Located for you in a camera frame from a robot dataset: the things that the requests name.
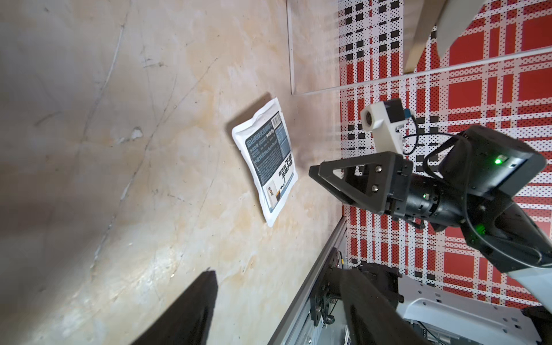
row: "product label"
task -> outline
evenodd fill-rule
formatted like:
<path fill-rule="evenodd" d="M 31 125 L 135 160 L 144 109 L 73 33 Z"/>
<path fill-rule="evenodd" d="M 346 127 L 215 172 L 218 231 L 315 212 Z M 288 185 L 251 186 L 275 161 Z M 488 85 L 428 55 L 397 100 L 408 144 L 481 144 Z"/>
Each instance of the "product label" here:
<path fill-rule="evenodd" d="M 247 138 L 246 146 L 272 212 L 293 177 L 293 158 L 280 112 Z"/>

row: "red and white checkered pattern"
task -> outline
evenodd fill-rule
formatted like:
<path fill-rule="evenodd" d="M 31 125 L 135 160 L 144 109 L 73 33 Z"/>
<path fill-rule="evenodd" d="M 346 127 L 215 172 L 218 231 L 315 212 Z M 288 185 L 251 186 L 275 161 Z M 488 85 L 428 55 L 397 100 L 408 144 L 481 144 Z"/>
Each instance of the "red and white checkered pattern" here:
<path fill-rule="evenodd" d="M 339 1 L 341 85 L 402 74 L 404 0 Z M 456 65 L 552 45 L 552 1 L 487 2 L 439 60 L 435 33 L 417 71 Z M 341 93 L 342 157 L 374 153 L 360 125 L 365 105 L 400 97 L 426 132 L 459 132 L 481 124 L 526 141 L 550 165 L 515 197 L 549 236 L 552 219 L 552 54 L 525 57 L 396 82 L 344 89 Z M 423 146 L 408 157 L 422 172 L 423 157 L 447 137 L 421 136 Z M 429 163 L 436 166 L 438 161 Z M 348 221 L 349 263 L 377 262 L 423 283 L 501 305 L 539 305 L 515 280 L 498 272 L 468 247 L 460 229 L 416 230 L 403 220 L 343 206 Z"/>

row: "scratch on surface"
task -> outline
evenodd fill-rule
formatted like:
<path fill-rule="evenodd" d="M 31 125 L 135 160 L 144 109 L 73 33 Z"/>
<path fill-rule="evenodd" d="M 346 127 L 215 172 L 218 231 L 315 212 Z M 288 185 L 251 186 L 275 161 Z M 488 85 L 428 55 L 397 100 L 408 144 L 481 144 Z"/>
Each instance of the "scratch on surface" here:
<path fill-rule="evenodd" d="M 114 297 L 111 298 L 111 301 L 113 303 L 115 303 L 115 301 L 117 301 L 117 299 L 119 298 L 119 296 L 125 291 L 126 289 L 126 286 L 123 287 Z"/>
<path fill-rule="evenodd" d="M 42 86 L 42 89 L 44 90 L 44 92 L 46 93 L 48 98 L 50 98 L 56 104 L 56 108 L 61 109 L 60 102 L 58 102 L 58 100 L 54 97 L 54 95 L 52 95 L 50 93 L 50 91 L 46 87 L 46 83 L 44 82 L 44 80 L 40 77 L 40 75 L 36 71 L 34 73 L 34 76 L 35 76 L 36 79 L 38 79 L 38 82 L 40 83 L 40 86 Z"/>
<path fill-rule="evenodd" d="M 176 111 L 176 109 L 182 104 L 182 102 L 188 97 L 188 95 L 193 91 L 195 90 L 195 88 L 198 86 L 198 84 L 203 80 L 203 78 L 205 78 L 205 76 L 207 75 L 207 73 L 209 72 L 209 70 L 211 69 L 211 66 L 216 62 L 216 60 L 218 60 L 219 58 L 215 58 L 215 60 L 213 60 L 213 62 L 211 62 L 211 64 L 207 67 L 207 69 L 205 70 L 205 73 L 203 73 L 203 75 L 198 79 L 198 81 L 195 82 L 194 86 L 190 89 L 190 91 L 188 91 L 184 97 L 182 97 L 180 99 L 180 101 L 174 106 L 174 108 L 171 110 L 171 113 L 167 116 L 167 118 L 163 121 L 163 123 L 166 123 L 167 120 L 172 116 L 172 114 Z"/>
<path fill-rule="evenodd" d="M 121 195 L 121 199 L 120 199 L 120 200 L 123 200 L 123 199 L 126 197 L 126 192 L 129 191 L 130 182 L 132 182 L 132 180 L 129 181 L 129 184 L 126 185 L 125 190 L 123 190 L 123 194 Z"/>
<path fill-rule="evenodd" d="M 102 251 L 103 245 L 104 245 L 105 241 L 107 240 L 107 237 L 109 236 L 109 233 L 110 233 L 110 231 L 113 227 L 113 223 L 115 223 L 116 219 L 117 219 L 117 214 L 115 214 L 111 218 L 111 223 L 107 227 L 107 230 L 104 232 L 104 235 L 102 236 L 102 240 L 100 241 L 100 244 L 98 245 L 98 248 L 96 248 L 96 251 L 94 252 L 94 261 L 92 262 L 92 265 L 90 265 L 90 271 L 92 271 L 94 269 L 94 267 L 96 267 L 96 263 L 98 262 L 100 252 Z"/>
<path fill-rule="evenodd" d="M 158 63 L 151 63 L 149 65 L 146 65 L 144 66 L 144 68 L 148 68 L 148 67 L 163 67 L 163 66 L 166 66 L 162 61 L 161 62 L 158 62 Z"/>
<path fill-rule="evenodd" d="M 58 114 L 61 114 L 61 112 L 57 111 L 57 112 L 54 112 L 54 113 L 51 113 L 51 114 L 48 114 L 48 115 L 42 117 L 40 120 L 35 122 L 35 127 L 40 126 L 43 122 L 45 122 L 46 120 L 49 120 L 50 118 L 53 118 L 54 116 L 56 116 Z"/>
<path fill-rule="evenodd" d="M 146 44 L 144 43 L 144 32 L 142 30 L 142 17 L 140 15 L 140 6 L 136 5 L 136 11 L 138 12 L 138 17 L 140 17 L 140 39 L 142 41 L 142 51 L 141 51 L 141 54 L 142 54 L 142 59 L 144 60 L 144 68 L 146 67 L 149 67 L 146 65 Z M 150 73 L 148 70 L 146 70 L 146 77 L 147 77 L 147 90 L 150 94 L 150 102 L 151 102 L 151 111 L 153 112 L 153 118 L 157 121 L 157 114 L 155 113 L 155 105 L 153 103 L 153 94 L 151 92 L 151 82 L 150 82 Z"/>
<path fill-rule="evenodd" d="M 176 81 L 178 80 L 178 73 L 176 73 L 176 76 L 174 77 L 174 84 L 173 88 L 171 90 L 171 95 L 169 96 L 169 100 L 167 101 L 167 105 L 165 105 L 165 109 L 163 109 L 163 115 L 161 117 L 165 116 L 165 113 L 167 112 L 167 108 L 169 107 L 169 104 L 171 103 L 172 95 L 174 94 L 174 88 L 176 87 Z"/>
<path fill-rule="evenodd" d="M 155 269 L 157 268 L 157 251 L 153 253 L 153 267 L 151 269 L 151 286 L 153 287 L 153 292 L 157 296 L 157 300 L 161 302 L 161 298 L 159 297 L 159 292 L 157 291 L 157 287 L 155 286 Z"/>
<path fill-rule="evenodd" d="M 115 52 L 113 53 L 113 61 L 111 62 L 111 66 L 109 67 L 109 72 L 107 73 L 107 77 L 105 78 L 105 81 L 100 89 L 100 92 L 98 93 L 98 96 L 94 100 L 94 103 L 92 103 L 92 106 L 90 107 L 90 109 L 88 110 L 88 114 L 86 115 L 86 123 L 84 124 L 84 129 L 82 132 L 83 139 L 86 135 L 86 131 L 88 130 L 88 127 L 90 126 L 90 122 L 92 121 L 92 118 L 96 113 L 96 109 L 98 109 L 98 105 L 102 100 L 105 88 L 107 87 L 107 84 L 109 83 L 109 79 L 111 78 L 111 73 L 113 73 L 113 68 L 115 67 L 115 64 L 117 62 L 117 57 L 119 56 L 119 48 L 121 47 L 121 41 L 123 40 L 123 33 L 125 32 L 126 22 L 129 18 L 129 13 L 131 8 L 132 8 L 132 0 L 129 0 L 129 9 L 126 11 L 125 21 L 121 25 L 121 30 L 119 31 L 119 39 L 117 40 L 117 46 L 115 46 Z"/>
<path fill-rule="evenodd" d="M 220 115 L 220 94 L 222 93 L 222 90 L 219 90 L 219 103 L 217 106 L 217 115 Z M 209 187 L 207 188 L 207 192 L 205 192 L 205 197 L 203 197 L 203 201 L 201 202 L 201 206 L 199 207 L 198 216 L 195 218 L 194 225 L 192 226 L 192 232 L 194 232 L 195 227 L 198 224 L 199 216 L 201 215 L 201 211 L 203 210 L 203 206 L 205 205 L 205 201 L 207 200 L 207 197 L 209 196 L 209 192 L 211 191 L 211 187 L 213 186 L 213 183 L 215 182 L 216 177 L 219 175 L 219 163 L 220 163 L 220 138 L 219 138 L 219 150 L 216 157 L 216 167 L 215 167 L 215 175 L 213 176 L 213 179 L 211 180 L 211 183 L 209 184 Z M 180 260 L 178 261 L 178 264 L 176 265 L 171 277 L 173 277 L 176 274 L 176 271 L 178 271 L 178 267 L 180 267 L 180 264 L 182 263 L 183 255 L 180 256 Z"/>
<path fill-rule="evenodd" d="M 182 199 L 181 197 L 175 197 L 175 196 L 172 195 L 172 194 L 167 194 L 167 196 L 168 196 L 168 197 L 171 197 L 171 198 L 178 199 L 178 200 L 180 200 L 180 201 L 186 201 L 186 200 Z"/>
<path fill-rule="evenodd" d="M 120 44 L 120 39 L 122 37 L 122 34 L 123 34 L 123 30 L 124 29 L 124 25 L 123 27 L 121 28 L 121 34 L 119 35 L 119 44 Z M 173 111 L 167 116 L 167 119 L 174 113 L 174 111 L 178 108 L 178 106 L 186 99 L 186 97 L 193 91 L 195 90 L 195 88 L 197 87 L 197 85 L 203 80 L 203 78 L 205 77 L 205 75 L 207 74 L 207 72 L 209 71 L 209 69 L 211 68 L 211 66 L 215 63 L 216 60 L 218 60 L 219 58 L 217 57 L 210 65 L 209 67 L 207 67 L 207 70 L 205 71 L 205 73 L 203 73 L 203 75 L 201 76 L 201 78 L 198 79 L 198 81 L 194 84 L 194 86 L 190 89 L 190 91 L 188 91 L 188 93 L 186 93 L 186 95 L 184 95 L 184 97 L 180 100 L 180 102 L 178 102 L 178 104 L 174 107 Z M 173 85 L 173 89 L 171 91 L 171 96 L 170 98 L 172 98 L 172 93 L 174 92 L 174 86 L 176 85 L 176 78 L 175 78 L 175 81 L 174 81 L 174 85 Z M 90 269 L 91 271 L 94 269 L 97 261 L 98 261 L 98 258 L 99 258 L 99 255 L 102 251 L 102 248 L 103 248 L 103 245 L 104 243 L 106 242 L 110 232 L 111 232 L 111 229 L 113 227 L 113 224 L 115 223 L 116 221 L 116 218 L 117 218 L 117 215 L 119 213 L 119 210 L 121 209 L 121 204 L 124 202 L 125 198 L 126 198 L 126 194 L 128 193 L 128 191 L 130 190 L 130 188 L 132 187 L 132 184 L 134 182 L 134 179 L 136 178 L 136 175 L 138 174 L 138 172 L 140 171 L 140 168 L 142 167 L 143 163 L 144 163 L 144 160 L 146 158 L 146 152 L 148 150 L 148 148 L 150 147 L 150 144 L 151 144 L 151 141 L 153 139 L 153 136 L 155 135 L 155 133 L 157 132 L 157 130 L 159 129 L 159 126 L 161 125 L 161 123 L 165 123 L 166 122 L 166 119 L 165 121 L 163 121 L 163 117 L 161 117 L 161 119 L 157 122 L 157 125 L 155 126 L 155 129 L 153 130 L 153 132 L 151 133 L 150 137 L 148 138 L 148 141 L 146 143 L 146 146 L 144 147 L 144 154 L 142 155 L 142 160 L 140 161 L 140 163 L 138 164 L 138 166 L 136 167 L 136 170 L 134 170 L 134 173 L 132 174 L 132 177 L 130 178 L 130 181 L 129 183 L 127 184 L 127 186 L 125 187 L 124 191 L 123 191 L 123 194 L 121 195 L 121 199 L 119 200 L 119 205 L 117 207 L 117 211 L 115 213 L 115 215 L 113 216 L 113 219 L 111 221 L 111 224 L 109 224 L 107 230 L 105 231 L 103 237 L 102 237 L 102 240 L 100 241 L 100 244 L 98 246 L 98 248 L 96 249 L 96 252 L 94 253 L 94 261 L 92 263 L 92 265 L 90 266 Z M 217 158 L 217 165 L 216 165 L 216 171 L 215 171 L 215 177 L 213 177 L 213 179 L 211 180 L 211 184 L 209 185 L 209 189 L 207 190 L 207 193 L 205 194 L 205 198 L 203 199 L 203 202 L 201 204 L 201 208 L 199 210 L 199 214 L 201 214 L 201 209 L 203 208 L 203 205 L 205 204 L 205 200 L 207 199 L 207 195 L 209 194 L 209 191 L 211 189 L 211 186 L 213 185 L 213 182 L 216 178 L 216 176 L 218 175 L 218 171 L 219 171 L 219 158 Z M 197 225 L 197 222 L 198 222 L 198 219 L 199 219 L 199 214 L 198 214 L 198 217 L 196 218 L 195 220 L 195 224 L 194 224 L 194 228 L 195 226 Z"/>

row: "metal frame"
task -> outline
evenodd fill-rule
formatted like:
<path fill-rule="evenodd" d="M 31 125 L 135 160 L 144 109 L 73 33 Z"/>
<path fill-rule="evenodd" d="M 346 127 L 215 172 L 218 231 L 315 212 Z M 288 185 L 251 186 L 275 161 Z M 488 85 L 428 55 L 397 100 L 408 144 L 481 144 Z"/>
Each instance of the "metal frame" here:
<path fill-rule="evenodd" d="M 483 60 L 471 61 L 471 62 L 466 62 L 466 63 L 460 63 L 458 65 L 435 68 L 433 70 L 428 70 L 428 71 L 409 73 L 407 75 L 399 75 L 399 76 L 381 78 L 381 79 L 376 79 L 376 80 L 368 80 L 368 81 L 361 82 L 361 83 L 345 84 L 345 85 L 340 85 L 340 86 L 335 86 L 335 87 L 328 87 L 328 88 L 325 88 L 325 89 L 302 92 L 302 93 L 295 93 L 295 76 L 294 76 L 294 71 L 291 70 L 290 72 L 291 72 L 291 75 L 293 76 L 292 79 L 291 79 L 292 82 L 293 82 L 293 85 L 291 87 L 291 94 L 292 95 L 305 96 L 305 95 L 319 94 L 319 93 L 324 93 L 324 92 L 329 92 L 329 91 L 353 89 L 353 88 L 357 88 L 357 87 L 361 87 L 361 86 L 369 86 L 369 85 L 374 85 L 374 84 L 394 82 L 394 81 L 401 80 L 403 78 L 422 77 L 422 76 L 427 76 L 427 75 L 433 75 L 433 74 L 436 74 L 436 73 L 461 70 L 461 69 L 468 68 L 468 67 L 487 65 L 487 64 L 490 64 L 490 63 L 506 61 L 506 60 L 520 59 L 520 58 L 523 58 L 523 57 L 539 55 L 539 54 L 546 54 L 546 53 L 550 53 L 550 52 L 552 52 L 552 46 L 545 47 L 545 48 L 538 48 L 538 49 L 521 51 L 521 52 L 517 52 L 517 53 L 513 53 L 513 54 L 506 54 L 506 55 L 491 57 L 489 59 L 483 59 Z M 293 60 L 293 55 L 290 55 L 290 61 L 292 61 L 292 60 Z"/>
<path fill-rule="evenodd" d="M 322 266 L 330 254 L 331 249 L 339 247 L 343 241 L 347 229 L 345 225 L 346 218 L 341 217 L 335 229 L 333 229 L 330 238 L 320 252 L 318 259 L 316 259 L 305 281 L 295 295 L 295 298 L 293 298 L 291 305 L 282 317 L 280 324 L 274 331 L 274 334 L 272 334 L 272 338 L 270 338 L 268 344 L 296 344 L 299 340 L 299 336 L 304 334 L 302 331 L 305 324 L 312 325 L 312 321 L 309 317 L 309 294 L 314 286 L 316 278 L 319 276 L 320 271 L 322 271 Z"/>
<path fill-rule="evenodd" d="M 533 321 L 522 311 L 484 303 L 424 285 L 403 275 L 397 313 L 482 344 L 531 344 L 541 341 Z"/>

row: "green led light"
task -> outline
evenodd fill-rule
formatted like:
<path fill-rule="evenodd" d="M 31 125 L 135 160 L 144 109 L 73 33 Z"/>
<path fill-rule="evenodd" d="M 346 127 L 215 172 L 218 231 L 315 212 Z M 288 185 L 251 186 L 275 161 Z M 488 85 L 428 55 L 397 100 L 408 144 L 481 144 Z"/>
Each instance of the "green led light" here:
<path fill-rule="evenodd" d="M 500 165 L 500 164 L 506 162 L 507 159 L 508 159 L 508 157 L 506 157 L 505 155 L 498 155 L 498 157 L 495 158 L 495 164 Z"/>
<path fill-rule="evenodd" d="M 477 231 L 481 235 L 485 235 L 487 233 L 487 231 L 485 231 L 485 225 L 483 224 L 477 224 L 475 226 L 475 231 Z"/>

